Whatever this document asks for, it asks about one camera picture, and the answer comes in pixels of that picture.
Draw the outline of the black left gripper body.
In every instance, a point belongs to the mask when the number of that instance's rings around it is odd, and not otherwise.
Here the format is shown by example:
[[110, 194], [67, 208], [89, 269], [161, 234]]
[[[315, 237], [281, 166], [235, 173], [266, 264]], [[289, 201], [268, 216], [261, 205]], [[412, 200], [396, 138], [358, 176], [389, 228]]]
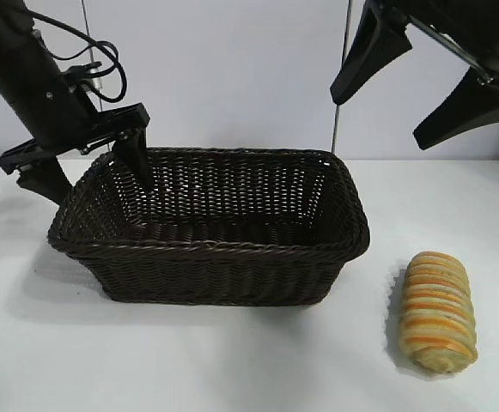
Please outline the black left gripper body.
[[87, 95], [93, 80], [109, 73], [101, 63], [61, 71], [45, 49], [17, 49], [0, 56], [0, 94], [32, 139], [0, 155], [11, 174], [32, 162], [78, 149], [90, 152], [128, 130], [145, 128], [149, 115], [138, 103], [99, 112]]

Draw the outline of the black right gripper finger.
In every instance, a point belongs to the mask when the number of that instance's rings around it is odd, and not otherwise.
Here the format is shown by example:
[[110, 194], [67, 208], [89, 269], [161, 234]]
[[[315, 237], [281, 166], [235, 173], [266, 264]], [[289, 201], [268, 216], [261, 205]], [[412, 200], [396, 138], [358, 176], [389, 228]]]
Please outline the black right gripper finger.
[[413, 131], [420, 149], [485, 125], [499, 123], [499, 82], [468, 70], [452, 93]]
[[335, 104], [346, 103], [372, 76], [411, 50], [405, 33], [408, 24], [408, 16], [393, 3], [363, 5], [356, 36], [330, 86]]

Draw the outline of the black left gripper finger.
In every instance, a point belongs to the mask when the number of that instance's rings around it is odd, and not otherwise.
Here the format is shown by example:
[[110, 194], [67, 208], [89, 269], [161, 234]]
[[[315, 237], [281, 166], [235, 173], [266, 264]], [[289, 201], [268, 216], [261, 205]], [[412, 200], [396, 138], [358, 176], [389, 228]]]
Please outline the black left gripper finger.
[[38, 160], [19, 169], [19, 187], [61, 204], [72, 189], [56, 157]]
[[120, 134], [113, 144], [112, 152], [117, 159], [125, 164], [145, 190], [153, 189], [145, 128], [128, 130]]

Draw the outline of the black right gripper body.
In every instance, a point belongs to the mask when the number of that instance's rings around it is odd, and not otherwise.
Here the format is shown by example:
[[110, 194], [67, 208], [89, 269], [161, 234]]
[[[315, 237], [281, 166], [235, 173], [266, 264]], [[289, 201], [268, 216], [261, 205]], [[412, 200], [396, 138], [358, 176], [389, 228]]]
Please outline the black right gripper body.
[[449, 49], [485, 81], [499, 82], [499, 1], [367, 1], [393, 3], [412, 24]]

